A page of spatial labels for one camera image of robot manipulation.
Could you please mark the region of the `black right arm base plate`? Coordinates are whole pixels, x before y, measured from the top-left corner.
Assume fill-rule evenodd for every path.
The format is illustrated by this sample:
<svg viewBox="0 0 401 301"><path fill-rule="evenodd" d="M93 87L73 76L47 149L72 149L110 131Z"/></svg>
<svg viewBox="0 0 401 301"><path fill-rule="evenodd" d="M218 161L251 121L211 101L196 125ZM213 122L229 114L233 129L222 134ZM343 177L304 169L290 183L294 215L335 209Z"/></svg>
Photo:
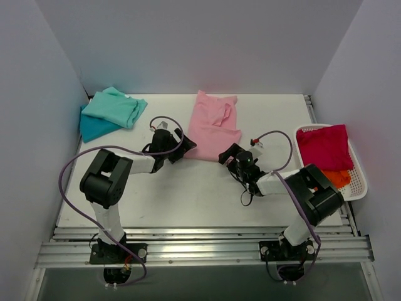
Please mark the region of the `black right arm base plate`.
<svg viewBox="0 0 401 301"><path fill-rule="evenodd" d="M261 261L297 261L312 260L315 257L313 242L308 240L298 246L291 246L279 240L260 241L259 254Z"/></svg>

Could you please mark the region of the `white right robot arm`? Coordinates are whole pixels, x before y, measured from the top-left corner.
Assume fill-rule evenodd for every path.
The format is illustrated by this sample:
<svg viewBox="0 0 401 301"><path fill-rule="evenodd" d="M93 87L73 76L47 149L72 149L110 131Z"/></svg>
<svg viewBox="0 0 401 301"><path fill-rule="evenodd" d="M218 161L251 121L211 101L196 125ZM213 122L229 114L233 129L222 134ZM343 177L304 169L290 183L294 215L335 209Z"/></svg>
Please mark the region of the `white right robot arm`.
<svg viewBox="0 0 401 301"><path fill-rule="evenodd" d="M287 194L298 216L282 234L278 251L287 259L301 251L301 244L308 238L319 242L315 228L335 213L345 202L342 194L330 180L313 164L291 172L263 171L258 158L263 155L262 144L243 149L234 143L218 155L218 162L225 165L233 178L243 186L251 197Z"/></svg>

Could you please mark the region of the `pink t-shirt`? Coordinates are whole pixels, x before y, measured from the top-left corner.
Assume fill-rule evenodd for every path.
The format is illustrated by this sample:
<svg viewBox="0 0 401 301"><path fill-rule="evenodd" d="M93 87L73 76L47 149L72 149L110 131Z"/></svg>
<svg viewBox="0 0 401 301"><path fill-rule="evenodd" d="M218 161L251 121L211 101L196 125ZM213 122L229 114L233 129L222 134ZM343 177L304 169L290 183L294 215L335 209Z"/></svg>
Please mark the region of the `pink t-shirt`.
<svg viewBox="0 0 401 301"><path fill-rule="evenodd" d="M237 97L216 97L199 90L187 130L187 137L197 146L187 152L186 159L219 160L219 154L238 143Z"/></svg>

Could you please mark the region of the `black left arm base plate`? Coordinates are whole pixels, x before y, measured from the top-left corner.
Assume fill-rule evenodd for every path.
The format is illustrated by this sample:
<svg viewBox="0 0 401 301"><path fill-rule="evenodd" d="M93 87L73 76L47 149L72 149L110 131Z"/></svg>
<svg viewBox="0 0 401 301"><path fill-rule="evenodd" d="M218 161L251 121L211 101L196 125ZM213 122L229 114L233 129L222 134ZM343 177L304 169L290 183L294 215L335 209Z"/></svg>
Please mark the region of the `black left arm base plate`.
<svg viewBox="0 0 401 301"><path fill-rule="evenodd" d="M137 255L144 263L147 260L147 247L145 243L126 243L124 246ZM89 263L91 265L116 265L123 264L129 252L117 245L108 245L103 242L95 243L91 247Z"/></svg>

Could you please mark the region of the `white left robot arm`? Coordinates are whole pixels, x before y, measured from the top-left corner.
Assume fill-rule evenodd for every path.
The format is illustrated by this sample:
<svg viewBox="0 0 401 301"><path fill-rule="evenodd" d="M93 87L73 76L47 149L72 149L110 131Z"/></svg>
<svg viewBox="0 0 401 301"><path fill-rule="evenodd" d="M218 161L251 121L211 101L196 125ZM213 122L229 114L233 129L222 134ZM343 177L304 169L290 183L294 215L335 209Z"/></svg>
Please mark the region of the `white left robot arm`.
<svg viewBox="0 0 401 301"><path fill-rule="evenodd" d="M183 141L179 142L167 129L155 130L152 141L142 149L142 155L120 156L106 149L99 150L80 182L80 191L90 202L96 221L102 226L98 246L104 248L104 256L112 263L121 262L127 254L126 233L121 225L118 202L128 177L156 173L166 160L173 164L197 147L180 129L176 128L174 133Z"/></svg>

